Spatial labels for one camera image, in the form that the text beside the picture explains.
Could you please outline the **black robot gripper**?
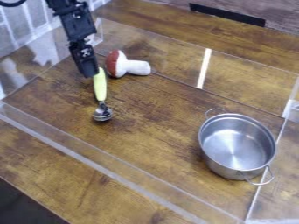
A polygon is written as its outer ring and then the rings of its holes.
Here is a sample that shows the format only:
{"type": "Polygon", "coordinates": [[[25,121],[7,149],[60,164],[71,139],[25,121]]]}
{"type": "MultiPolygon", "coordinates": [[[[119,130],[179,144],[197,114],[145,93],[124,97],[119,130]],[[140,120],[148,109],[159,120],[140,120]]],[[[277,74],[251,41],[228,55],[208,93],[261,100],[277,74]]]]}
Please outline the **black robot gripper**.
{"type": "Polygon", "coordinates": [[[60,22],[69,41],[69,53],[76,67],[85,78],[99,73],[99,63],[92,45],[85,44],[85,37],[97,32],[89,5],[80,0],[45,0],[60,22]]]}

